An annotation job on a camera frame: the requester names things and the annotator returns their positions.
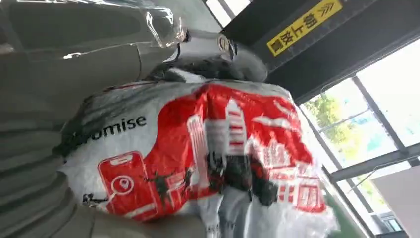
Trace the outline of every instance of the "transparent plastic film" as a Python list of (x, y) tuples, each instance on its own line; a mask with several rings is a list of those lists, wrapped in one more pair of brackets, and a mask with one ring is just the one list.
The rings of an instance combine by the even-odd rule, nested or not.
[(7, 0), (0, 3), (0, 54), (71, 59), (122, 45), (167, 48), (186, 36), (182, 20), (145, 1)]

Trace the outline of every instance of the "black beam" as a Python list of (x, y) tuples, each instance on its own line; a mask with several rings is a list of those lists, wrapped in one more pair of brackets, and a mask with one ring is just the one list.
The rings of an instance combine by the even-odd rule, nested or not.
[(338, 182), (347, 178), (372, 172), (374, 170), (397, 164), (399, 162), (415, 158), (420, 155), (420, 143), (407, 147), (407, 153), (399, 150), (378, 156), (376, 158), (363, 161), (361, 163), (343, 168), (342, 170), (331, 173), (331, 181)]
[(328, 83), (414, 40), (420, 33), (419, 12), (418, 0), (379, 0), (278, 68), (267, 82), (303, 103)]
[(320, 3), (320, 0), (311, 0), (305, 5), (301, 6), (296, 12), (290, 14), (286, 20), (280, 22), (271, 31), (267, 32), (261, 39), (253, 44), (252, 48), (254, 51), (258, 52), (259, 56), (266, 63), (268, 70), (273, 72), (288, 61), (292, 60), (295, 56), (301, 54), (303, 51), (311, 47), (320, 39), (329, 35), (345, 22), (363, 12), (376, 1), (377, 0), (341, 0), (340, 4), (342, 5), (342, 8), (338, 12), (333, 14), (316, 28), (312, 29), (307, 35), (296, 41), (292, 46), (274, 57), (273, 53), (267, 46), (267, 42), (277, 36), (278, 33), (282, 32), (301, 16), (307, 15), (307, 12), (310, 9)]
[[(380, 123), (382, 123), (382, 126), (385, 128), (388, 135), (391, 137), (391, 139), (394, 141), (395, 146), (399, 151), (402, 153), (407, 154), (407, 148), (401, 141), (401, 139), (398, 137), (397, 133), (392, 128), (389, 121), (386, 119), (385, 115), (382, 113), (382, 110), (379, 108), (378, 104), (375, 102), (375, 100), (372, 98), (370, 93), (366, 90), (366, 88), (363, 86), (362, 82), (360, 82), (360, 79), (357, 76), (352, 77), (353, 82), (358, 87), (364, 98), (366, 99), (367, 103), (369, 104), (369, 107), (374, 112), (375, 117), (378, 119)], [(419, 160), (410, 160), (410, 165), (412, 167), (420, 165)]]
[(409, 238), (405, 232), (390, 232), (377, 235), (376, 238)]

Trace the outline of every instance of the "glass window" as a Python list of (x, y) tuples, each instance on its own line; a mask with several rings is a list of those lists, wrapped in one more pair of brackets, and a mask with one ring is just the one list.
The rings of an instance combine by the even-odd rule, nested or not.
[(368, 104), (351, 79), (346, 79), (304, 103), (313, 124), (325, 130), (368, 109)]
[(394, 231), (399, 232), (401, 230), (400, 225), (398, 224), (397, 220), (391, 219), (388, 221)]
[(218, 0), (208, 0), (206, 4), (223, 27), (230, 23), (232, 19), (230, 19)]
[(371, 111), (332, 126), (322, 136), (343, 167), (397, 150)]
[(369, 229), (375, 235), (384, 233), (382, 231), (382, 228), (380, 227), (380, 224), (378, 224), (378, 220), (372, 217), (372, 215), (368, 212), (366, 207), (361, 202), (360, 198), (355, 194), (353, 190), (350, 190), (351, 187), (349, 186), (349, 184), (345, 180), (339, 181), (337, 184), (341, 188), (341, 190), (346, 194), (346, 197), (349, 199), (350, 203), (355, 208), (357, 213), (361, 216), (361, 218), (369, 227)]
[(237, 16), (241, 13), (249, 4), (249, 0), (224, 0), (229, 8), (232, 10), (233, 14)]
[(357, 76), (402, 142), (420, 142), (420, 40), (361, 70)]

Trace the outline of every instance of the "yellow warning label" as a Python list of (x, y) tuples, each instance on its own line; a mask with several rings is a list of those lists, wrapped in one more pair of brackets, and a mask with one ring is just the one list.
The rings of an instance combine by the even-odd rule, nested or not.
[(296, 41), (315, 29), (329, 17), (341, 10), (343, 6), (339, 0), (322, 0), (292, 25), (288, 26), (277, 36), (267, 42), (267, 46), (274, 56), (289, 48)]

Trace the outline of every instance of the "tree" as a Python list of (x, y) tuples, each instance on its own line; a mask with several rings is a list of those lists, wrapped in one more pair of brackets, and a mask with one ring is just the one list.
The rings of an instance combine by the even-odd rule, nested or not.
[[(315, 117), (320, 128), (331, 126), (343, 118), (338, 100), (326, 94), (305, 103), (305, 107)], [(338, 152), (342, 154), (344, 160), (353, 160), (356, 162), (363, 156), (359, 154), (361, 146), (360, 133), (358, 132), (358, 128), (349, 121), (332, 126), (324, 131), (324, 134), (338, 149)], [(364, 177), (365, 176), (358, 176), (356, 177), (356, 181), (360, 182)], [(366, 193), (368, 200), (370, 200), (372, 204), (378, 206), (385, 205), (382, 197), (375, 191), (375, 188), (370, 181), (364, 181), (360, 184), (360, 187)]]

